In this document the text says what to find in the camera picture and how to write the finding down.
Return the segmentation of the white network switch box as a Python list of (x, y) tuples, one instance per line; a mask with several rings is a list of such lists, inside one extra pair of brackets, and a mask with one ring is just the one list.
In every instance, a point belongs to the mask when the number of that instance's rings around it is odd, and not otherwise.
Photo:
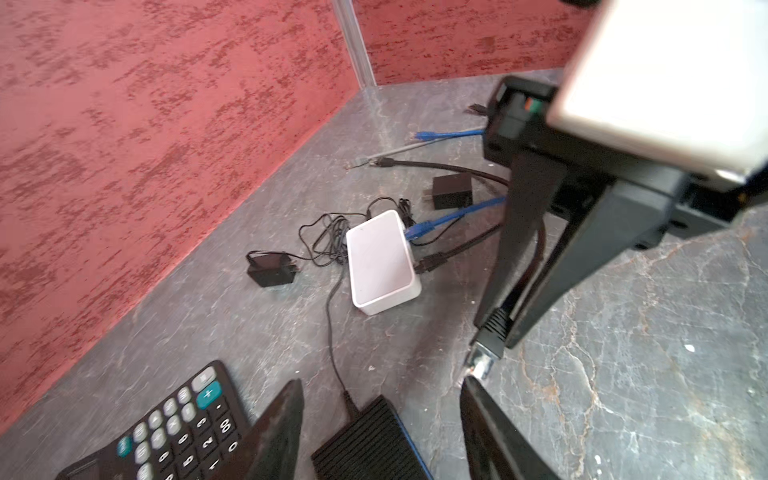
[(416, 299), (419, 275), (398, 213), (385, 211), (345, 235), (352, 301), (374, 316)]

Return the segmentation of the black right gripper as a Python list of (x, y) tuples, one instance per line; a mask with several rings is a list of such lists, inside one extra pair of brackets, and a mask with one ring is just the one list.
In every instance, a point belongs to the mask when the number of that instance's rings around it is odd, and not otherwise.
[(517, 311), (507, 348), (565, 293), (625, 250), (654, 248), (665, 234), (687, 239), (726, 229), (767, 202), (765, 169), (739, 185), (554, 129), (545, 115), (557, 92), (551, 84), (505, 76), (487, 105), (484, 156), (509, 166), (510, 178), (497, 258), (475, 326), (512, 291), (518, 265), (548, 209), (570, 220)]

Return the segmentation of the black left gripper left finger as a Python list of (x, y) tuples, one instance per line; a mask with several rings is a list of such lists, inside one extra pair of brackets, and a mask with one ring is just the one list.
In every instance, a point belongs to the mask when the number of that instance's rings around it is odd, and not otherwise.
[(293, 479), (304, 405), (302, 382), (288, 381), (213, 479)]

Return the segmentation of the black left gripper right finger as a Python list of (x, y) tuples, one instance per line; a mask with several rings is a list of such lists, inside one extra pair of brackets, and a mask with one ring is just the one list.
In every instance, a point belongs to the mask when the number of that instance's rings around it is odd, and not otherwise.
[(473, 376), (463, 379), (460, 415), (471, 479), (558, 478)]

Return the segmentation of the black smartphone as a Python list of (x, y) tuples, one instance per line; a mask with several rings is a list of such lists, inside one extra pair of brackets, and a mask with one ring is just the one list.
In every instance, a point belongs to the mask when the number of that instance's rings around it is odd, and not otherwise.
[(311, 455), (318, 479), (432, 477), (397, 414), (380, 395)]

